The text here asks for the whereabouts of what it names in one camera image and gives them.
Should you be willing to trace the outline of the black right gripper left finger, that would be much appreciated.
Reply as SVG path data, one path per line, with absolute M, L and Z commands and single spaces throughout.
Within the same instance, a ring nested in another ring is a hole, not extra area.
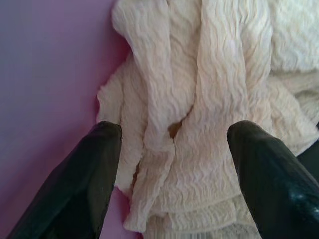
M 121 145 L 118 124 L 93 126 L 52 170 L 6 239 L 99 239 Z

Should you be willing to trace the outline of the black garment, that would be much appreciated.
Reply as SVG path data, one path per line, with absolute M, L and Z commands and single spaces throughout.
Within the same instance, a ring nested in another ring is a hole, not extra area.
M 297 159 L 319 183 L 319 139 Z

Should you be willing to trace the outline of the cream textured knit garment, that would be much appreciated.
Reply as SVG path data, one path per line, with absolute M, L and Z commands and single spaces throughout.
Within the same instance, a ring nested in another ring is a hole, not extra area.
M 97 94 L 118 123 L 124 228 L 144 239 L 261 239 L 226 133 L 253 121 L 294 155 L 319 139 L 319 0 L 117 0 L 132 52 Z

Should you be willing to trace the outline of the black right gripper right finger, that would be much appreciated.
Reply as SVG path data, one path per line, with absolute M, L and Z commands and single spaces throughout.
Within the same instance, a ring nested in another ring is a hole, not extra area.
M 262 239 L 319 239 L 319 183 L 297 156 L 247 120 L 229 127 L 227 141 Z

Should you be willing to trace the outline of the pink plastic laundry basket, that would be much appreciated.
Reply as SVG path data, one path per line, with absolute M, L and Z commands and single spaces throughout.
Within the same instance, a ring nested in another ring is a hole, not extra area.
M 0 0 L 0 239 L 96 122 L 129 53 L 116 0 Z

